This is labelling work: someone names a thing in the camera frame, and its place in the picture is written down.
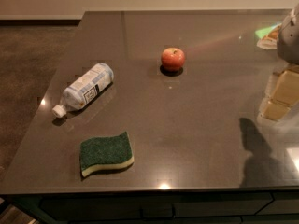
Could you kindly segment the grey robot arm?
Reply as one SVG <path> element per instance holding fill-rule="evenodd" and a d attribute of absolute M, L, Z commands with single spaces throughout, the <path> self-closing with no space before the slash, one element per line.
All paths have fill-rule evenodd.
<path fill-rule="evenodd" d="M 257 46 L 275 49 L 286 62 L 270 75 L 257 117 L 262 125 L 275 125 L 299 103 L 299 4 L 282 23 L 269 28 Z"/>

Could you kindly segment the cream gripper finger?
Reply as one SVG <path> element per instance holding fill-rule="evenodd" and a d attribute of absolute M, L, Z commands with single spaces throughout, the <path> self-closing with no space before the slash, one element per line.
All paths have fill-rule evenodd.
<path fill-rule="evenodd" d="M 257 122 L 275 126 L 287 118 L 299 103 L 299 66 L 287 64 L 270 75 L 259 107 Z"/>

